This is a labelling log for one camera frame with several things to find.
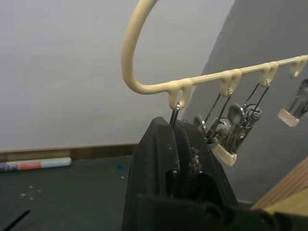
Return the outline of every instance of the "black mat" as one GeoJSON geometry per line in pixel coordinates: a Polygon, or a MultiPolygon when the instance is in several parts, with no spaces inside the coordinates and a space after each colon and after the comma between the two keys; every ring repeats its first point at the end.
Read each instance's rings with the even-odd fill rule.
{"type": "Polygon", "coordinates": [[[0,231],[120,231],[130,156],[0,174],[0,231]]]}

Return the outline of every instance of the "gray wall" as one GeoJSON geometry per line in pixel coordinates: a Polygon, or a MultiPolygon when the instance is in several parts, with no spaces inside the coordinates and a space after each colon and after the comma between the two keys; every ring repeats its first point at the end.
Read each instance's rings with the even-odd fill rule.
{"type": "MultiPolygon", "coordinates": [[[[308,54],[308,1],[237,0],[216,41],[203,74],[261,64],[308,54]]],[[[225,171],[237,197],[253,202],[308,154],[308,117],[290,128],[277,113],[289,106],[300,82],[308,77],[308,67],[297,80],[288,77],[290,66],[280,67],[260,104],[261,120],[238,151],[237,162],[225,171]]],[[[244,75],[230,103],[243,104],[259,79],[244,75]]],[[[220,83],[198,86],[183,119],[207,115],[217,97],[220,83]]],[[[258,89],[256,103],[264,89],[258,89]]],[[[214,111],[218,116],[220,107],[214,111]]]]}
{"type": "MultiPolygon", "coordinates": [[[[135,52],[139,81],[200,74],[233,2],[158,1],[135,52]]],[[[1,151],[137,143],[154,117],[170,118],[166,93],[136,94],[122,77],[137,3],[0,1],[1,151]]]]}

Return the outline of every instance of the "white wall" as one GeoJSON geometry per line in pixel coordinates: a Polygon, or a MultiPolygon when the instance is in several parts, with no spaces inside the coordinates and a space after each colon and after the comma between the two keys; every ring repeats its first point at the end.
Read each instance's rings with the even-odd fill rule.
{"type": "MultiPolygon", "coordinates": [[[[199,75],[234,0],[164,0],[141,33],[143,83],[199,75]]],[[[138,95],[120,54],[137,0],[0,3],[0,150],[138,142],[169,120],[167,93],[138,95]]]]}

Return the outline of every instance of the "dark floor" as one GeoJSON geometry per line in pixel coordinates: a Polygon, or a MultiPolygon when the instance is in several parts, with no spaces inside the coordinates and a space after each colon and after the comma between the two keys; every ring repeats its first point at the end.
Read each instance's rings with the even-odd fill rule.
{"type": "Polygon", "coordinates": [[[130,156],[0,174],[0,231],[120,231],[130,156]]]}

